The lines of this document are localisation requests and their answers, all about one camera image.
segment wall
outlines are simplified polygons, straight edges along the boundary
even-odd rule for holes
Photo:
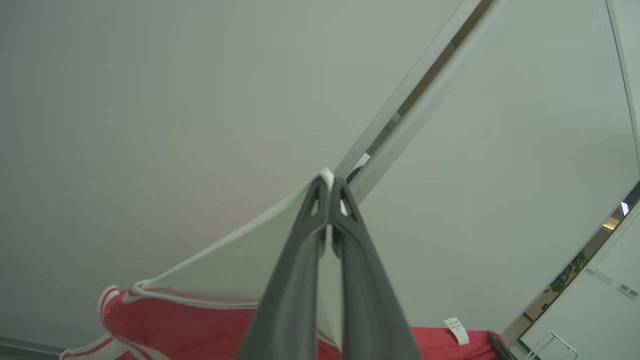
[[[620,283],[640,291],[640,208],[629,214],[615,244],[597,265],[616,282],[607,284],[583,271],[560,298],[525,334],[522,341],[533,346],[547,331],[556,332],[583,360],[626,360],[637,358],[640,334],[640,300],[632,300],[617,290]],[[559,344],[542,353],[545,360],[566,359]]]
[[[59,356],[0,345],[0,360],[57,360]]]
[[[600,250],[600,247],[607,241],[607,239],[611,236],[611,230],[606,227],[601,227],[598,232],[589,240],[589,243],[584,247],[584,250],[587,254],[587,258],[591,259],[593,256]],[[573,280],[577,274],[571,273],[567,281]],[[553,290],[549,290],[544,293],[542,296],[538,297],[536,301],[531,304],[524,312],[529,318],[535,320],[537,319],[542,312],[544,312],[543,307],[547,304],[551,304],[553,300],[557,297],[557,293]]]
[[[640,3],[635,0],[609,0],[612,22],[616,28],[618,51],[625,72],[630,107],[638,132],[640,120]]]
[[[0,1],[0,336],[93,341],[335,168],[461,3]]]
[[[617,24],[618,47],[623,56],[625,81],[636,120],[640,109],[640,3],[614,0],[610,3]],[[640,291],[640,207],[635,207],[619,225],[601,253],[596,265],[616,282],[606,284],[583,271],[560,298],[522,338],[533,346],[547,331],[555,331],[580,352],[583,360],[626,360],[638,357],[640,300],[632,300],[616,288],[624,283]],[[566,359],[566,352],[555,344],[543,352],[545,360]]]
[[[640,177],[604,1],[495,14],[391,133],[415,138],[360,206],[412,325],[504,331]]]

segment white fabric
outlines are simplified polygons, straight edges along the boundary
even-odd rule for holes
[[[60,354],[60,359],[114,360],[129,350],[129,347],[123,343],[105,335],[85,347],[64,351]]]
[[[318,175],[330,191],[333,173],[324,168],[261,216],[159,277],[139,282],[137,287],[151,292],[168,291],[183,299],[204,297],[226,305],[258,303],[309,185]],[[330,253],[331,231],[326,233],[327,246],[319,270],[318,329],[333,340],[332,334],[340,336],[340,270],[338,259]]]

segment garment tag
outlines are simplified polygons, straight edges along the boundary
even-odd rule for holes
[[[444,323],[447,324],[449,330],[451,330],[451,332],[456,336],[456,339],[458,339],[458,345],[466,345],[469,343],[467,330],[462,326],[458,318],[446,319],[444,320]]]

